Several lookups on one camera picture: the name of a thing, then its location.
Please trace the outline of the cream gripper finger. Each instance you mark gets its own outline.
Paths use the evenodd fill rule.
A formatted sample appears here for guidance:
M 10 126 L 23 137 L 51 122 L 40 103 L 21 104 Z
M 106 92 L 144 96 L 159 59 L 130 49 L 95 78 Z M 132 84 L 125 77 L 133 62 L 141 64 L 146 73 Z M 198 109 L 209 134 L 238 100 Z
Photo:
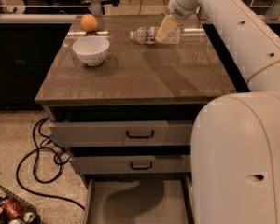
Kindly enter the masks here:
M 156 40 L 160 42 L 164 41 L 168 37 L 168 35 L 177 27 L 177 25 L 178 20 L 173 14 L 166 15 L 162 20 L 159 31 L 157 32 Z

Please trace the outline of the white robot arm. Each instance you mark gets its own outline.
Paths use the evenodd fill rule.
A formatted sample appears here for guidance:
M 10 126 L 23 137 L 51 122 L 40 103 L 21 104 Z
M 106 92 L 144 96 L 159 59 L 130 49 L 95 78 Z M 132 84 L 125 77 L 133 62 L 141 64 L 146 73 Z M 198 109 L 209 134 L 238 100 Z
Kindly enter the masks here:
M 195 224 L 280 224 L 280 37 L 241 0 L 170 0 L 160 38 L 203 7 L 248 90 L 209 102 L 191 135 Z

